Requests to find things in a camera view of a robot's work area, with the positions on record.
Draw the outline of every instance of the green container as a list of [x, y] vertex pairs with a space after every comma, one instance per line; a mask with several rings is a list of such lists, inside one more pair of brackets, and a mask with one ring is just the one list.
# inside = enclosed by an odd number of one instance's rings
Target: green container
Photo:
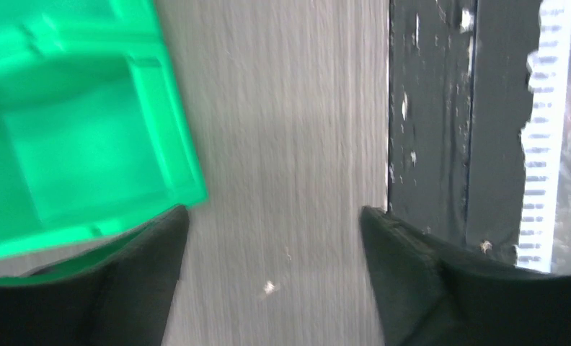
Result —
[[[84, 1], [20, 1], [31, 3]], [[92, 16], [41, 35], [1, 29], [0, 258], [119, 234], [206, 199], [168, 52], [148, 24], [154, 10], [144, 13], [112, 31], [97, 16], [96, 35], [83, 29]], [[155, 37], [118, 27], [135, 22]]]

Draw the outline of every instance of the green plastic tray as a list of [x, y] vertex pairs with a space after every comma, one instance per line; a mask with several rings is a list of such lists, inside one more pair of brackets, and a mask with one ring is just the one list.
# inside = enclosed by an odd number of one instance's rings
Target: green plastic tray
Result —
[[206, 199], [162, 41], [1, 46], [12, 49], [0, 59], [0, 258]]

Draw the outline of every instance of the white ruler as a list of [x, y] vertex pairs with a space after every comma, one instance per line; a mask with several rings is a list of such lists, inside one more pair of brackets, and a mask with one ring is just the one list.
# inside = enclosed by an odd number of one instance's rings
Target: white ruler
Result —
[[539, 49], [528, 57], [534, 108], [521, 132], [526, 188], [517, 266], [551, 272], [570, 60], [571, 0], [544, 0], [540, 25]]

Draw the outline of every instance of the gray wood grain surface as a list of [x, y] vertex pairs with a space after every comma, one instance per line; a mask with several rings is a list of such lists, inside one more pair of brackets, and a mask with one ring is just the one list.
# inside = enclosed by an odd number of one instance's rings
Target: gray wood grain surface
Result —
[[382, 345], [357, 214], [384, 204], [387, 0], [158, 2], [210, 194], [164, 345]]

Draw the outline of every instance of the green bin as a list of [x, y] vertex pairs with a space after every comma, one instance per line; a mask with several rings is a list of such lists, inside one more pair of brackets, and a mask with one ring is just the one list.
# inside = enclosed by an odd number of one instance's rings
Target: green bin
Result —
[[[203, 202], [151, 2], [123, 0], [128, 12], [117, 1], [17, 2], [13, 21], [0, 5], [0, 23], [10, 23], [0, 26], [0, 258], [119, 234]], [[57, 3], [89, 11], [60, 21], [47, 15]], [[17, 25], [26, 14], [31, 24]]]

